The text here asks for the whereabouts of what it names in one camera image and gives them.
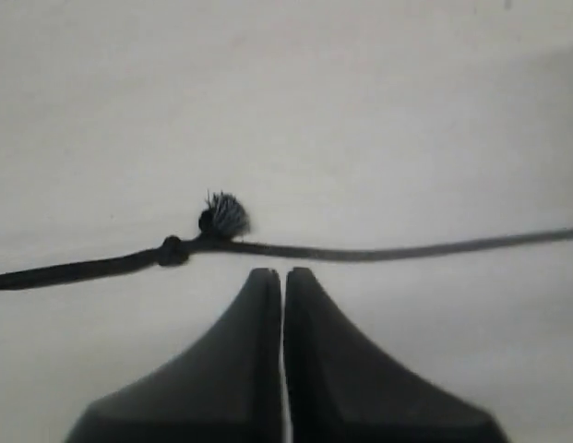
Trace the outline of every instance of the white background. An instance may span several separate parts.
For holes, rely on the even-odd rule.
[[[573,0],[0,0],[0,272],[193,236],[208,189],[297,245],[573,226]],[[573,443],[573,243],[0,293],[0,443],[62,440],[293,266],[514,442]]]

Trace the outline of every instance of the white surface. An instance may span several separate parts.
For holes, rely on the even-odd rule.
[[[573,0],[0,0],[0,272],[196,233],[417,245],[573,225]],[[0,293],[0,443],[60,441],[250,269],[309,265],[517,443],[573,443],[573,243],[374,265],[199,256]]]

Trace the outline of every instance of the knot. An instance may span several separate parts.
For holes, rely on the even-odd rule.
[[[170,235],[157,249],[157,264],[163,267],[183,265],[189,259],[189,253],[182,247],[177,235]]]

